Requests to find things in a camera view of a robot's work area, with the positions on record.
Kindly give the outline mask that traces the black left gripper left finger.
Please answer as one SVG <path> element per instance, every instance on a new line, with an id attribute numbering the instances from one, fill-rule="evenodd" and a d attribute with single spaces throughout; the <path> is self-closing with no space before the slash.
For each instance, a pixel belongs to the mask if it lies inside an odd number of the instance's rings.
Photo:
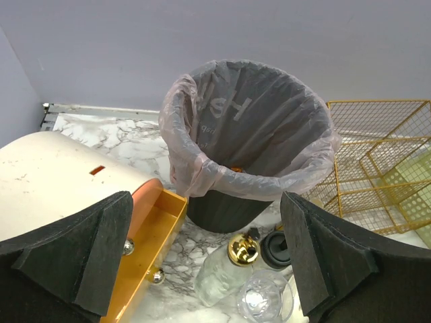
<path id="1" fill-rule="evenodd" d="M 133 199 L 117 192 L 1 242 L 2 322 L 99 322 L 117 278 Z"/>

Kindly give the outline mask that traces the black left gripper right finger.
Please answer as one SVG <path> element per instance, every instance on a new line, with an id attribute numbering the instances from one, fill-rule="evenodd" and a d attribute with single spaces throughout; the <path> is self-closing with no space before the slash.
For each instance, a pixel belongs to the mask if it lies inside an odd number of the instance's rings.
<path id="1" fill-rule="evenodd" d="M 429 322 L 430 250 L 378 235 L 285 192 L 281 220 L 310 322 Z"/>

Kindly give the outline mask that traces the clear oil bottle gold cap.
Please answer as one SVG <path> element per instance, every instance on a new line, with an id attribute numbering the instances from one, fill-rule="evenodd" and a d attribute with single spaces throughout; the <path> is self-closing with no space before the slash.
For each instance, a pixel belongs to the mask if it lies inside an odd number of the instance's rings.
<path id="1" fill-rule="evenodd" d="M 242 287 L 260 256 L 260 233 L 256 227 L 232 236 L 203 262 L 194 291 L 203 305 L 214 306 Z"/>

